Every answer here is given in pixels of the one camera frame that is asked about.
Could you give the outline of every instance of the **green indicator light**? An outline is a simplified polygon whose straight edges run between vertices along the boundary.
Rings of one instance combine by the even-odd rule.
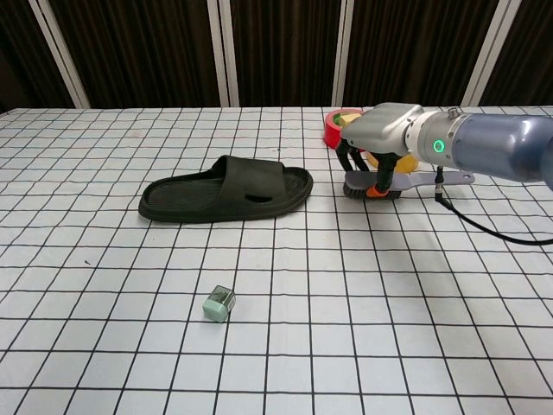
[[[443,153],[445,149],[446,149],[446,144],[442,140],[434,141],[434,151],[436,153]]]

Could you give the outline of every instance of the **black slide sandal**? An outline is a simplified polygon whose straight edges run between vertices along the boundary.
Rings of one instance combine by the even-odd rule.
[[[300,206],[312,187],[313,178],[305,169],[222,156],[208,171],[151,183],[138,212],[151,220],[178,223],[274,218]]]

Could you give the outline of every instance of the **small green cube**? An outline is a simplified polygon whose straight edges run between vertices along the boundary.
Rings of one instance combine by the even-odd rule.
[[[204,316],[215,322],[223,322],[235,303],[234,292],[222,285],[217,285],[202,306]]]

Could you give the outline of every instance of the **red tape roll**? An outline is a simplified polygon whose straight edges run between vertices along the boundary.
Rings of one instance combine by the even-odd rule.
[[[342,108],[339,110],[335,110],[330,112],[325,117],[325,143],[328,147],[331,149],[335,149],[338,146],[338,143],[340,142],[340,130],[342,127],[337,125],[334,122],[334,117],[336,115],[341,114],[362,114],[363,112],[361,110],[358,110],[356,108]]]

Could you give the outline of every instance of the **white grid tablecloth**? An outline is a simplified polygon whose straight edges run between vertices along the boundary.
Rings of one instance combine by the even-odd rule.
[[[347,199],[331,110],[0,116],[0,413],[553,413],[551,248],[478,232],[432,188]],[[275,220],[138,215],[148,183],[224,154],[305,167],[313,193]],[[553,233],[542,183],[447,191],[500,232]],[[217,284],[228,323],[201,312]]]

